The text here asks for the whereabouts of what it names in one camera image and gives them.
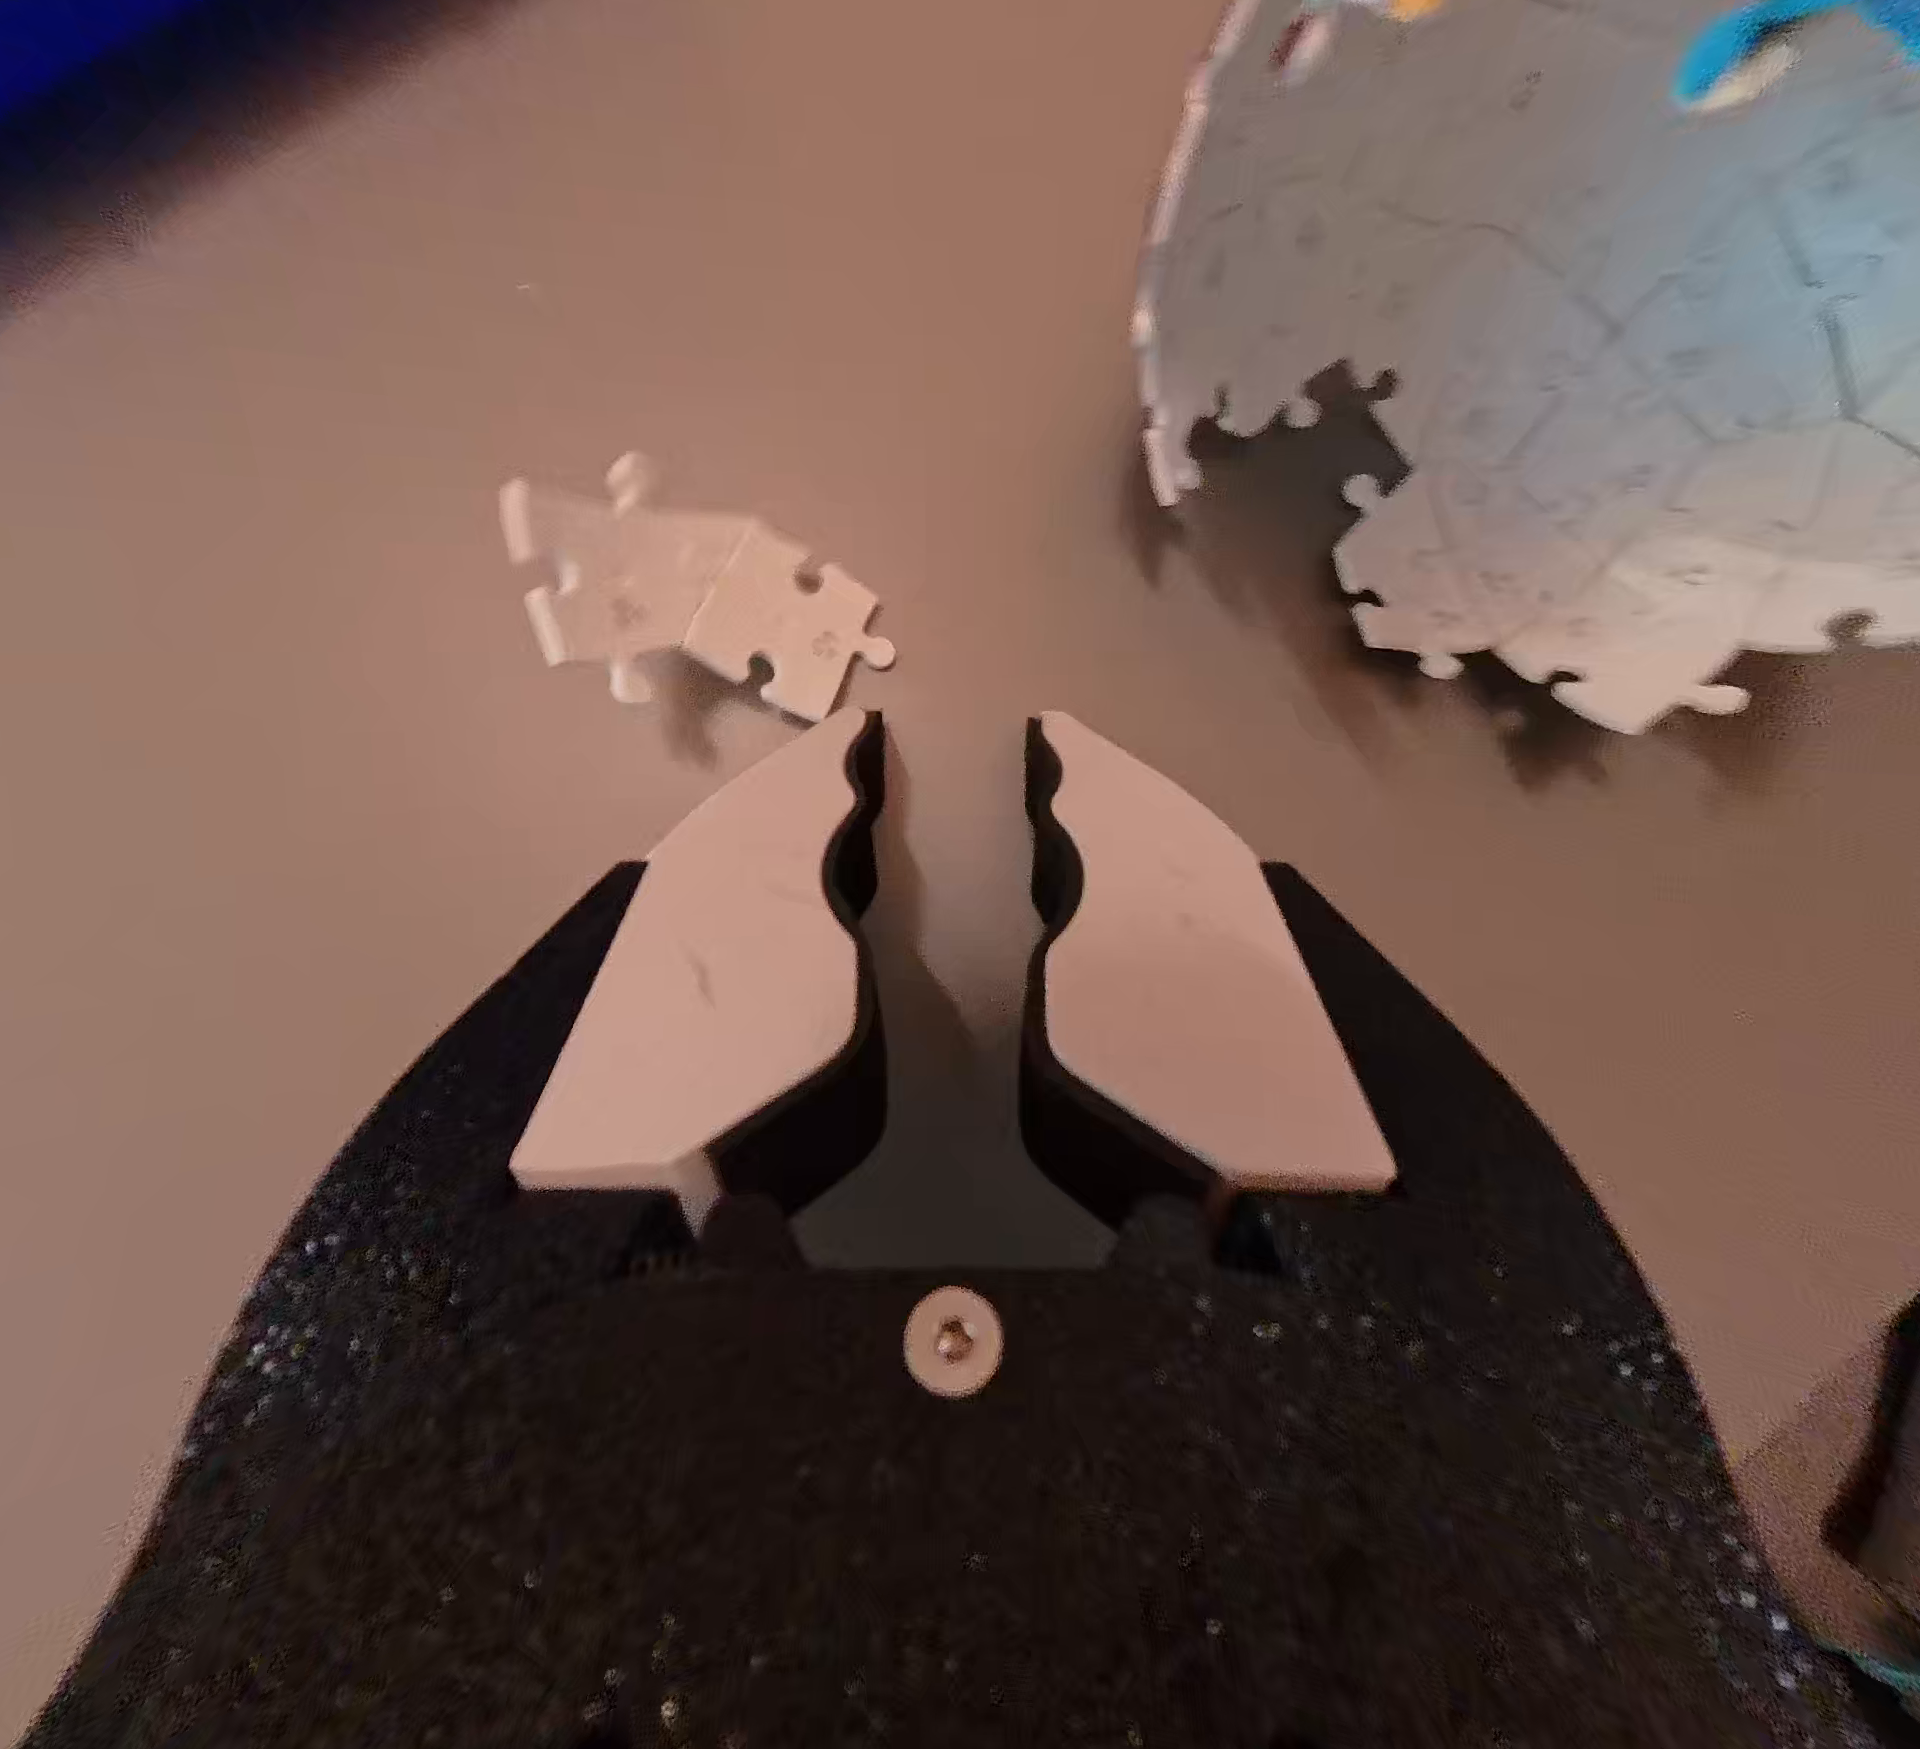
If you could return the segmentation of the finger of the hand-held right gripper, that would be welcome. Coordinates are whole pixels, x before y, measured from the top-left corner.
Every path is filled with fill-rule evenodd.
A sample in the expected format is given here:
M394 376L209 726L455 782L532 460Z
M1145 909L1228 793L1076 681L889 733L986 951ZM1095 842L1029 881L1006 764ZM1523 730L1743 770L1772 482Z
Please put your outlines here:
M1919 1672L1919 1299L1742 1459L1742 1503L1803 1628Z

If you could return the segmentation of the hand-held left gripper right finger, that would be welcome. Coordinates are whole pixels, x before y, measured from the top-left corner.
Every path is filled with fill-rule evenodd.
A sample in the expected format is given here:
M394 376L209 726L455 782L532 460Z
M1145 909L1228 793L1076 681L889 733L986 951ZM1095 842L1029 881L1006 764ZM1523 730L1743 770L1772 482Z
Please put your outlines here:
M1118 1230L1153 1200L1384 1195L1399 1165L1257 853L1063 709L1027 721L1041 939L1022 1139Z

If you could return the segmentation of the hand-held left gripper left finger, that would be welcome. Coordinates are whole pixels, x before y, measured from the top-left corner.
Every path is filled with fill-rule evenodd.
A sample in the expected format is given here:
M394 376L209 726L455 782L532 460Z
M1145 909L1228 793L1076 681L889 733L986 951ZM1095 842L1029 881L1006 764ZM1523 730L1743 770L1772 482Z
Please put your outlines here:
M663 1195L700 1232L726 1197L794 1215L867 1160L883 794L883 720L845 707L654 849L516 1143L516 1188Z

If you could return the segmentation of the joined white puzzle pieces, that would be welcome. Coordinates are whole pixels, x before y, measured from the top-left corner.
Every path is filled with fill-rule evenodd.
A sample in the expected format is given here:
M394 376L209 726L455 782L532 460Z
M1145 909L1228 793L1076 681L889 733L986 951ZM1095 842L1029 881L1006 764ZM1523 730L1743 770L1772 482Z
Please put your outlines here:
M508 560L538 572L522 606L541 660L602 671L618 703L651 701L655 660L734 686L766 665L762 703L818 723L856 665L896 663L872 587L756 516L663 507L638 454L609 466L595 496L519 476L501 487L498 520Z

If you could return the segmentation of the colourful printed puzzle ball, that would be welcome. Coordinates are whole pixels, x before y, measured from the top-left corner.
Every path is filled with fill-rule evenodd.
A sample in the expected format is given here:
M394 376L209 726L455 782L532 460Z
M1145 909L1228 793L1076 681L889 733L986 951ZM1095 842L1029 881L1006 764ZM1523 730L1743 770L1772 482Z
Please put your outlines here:
M1360 640L1642 733L1914 648L1916 0L1234 0L1132 311L1147 482L1333 408Z

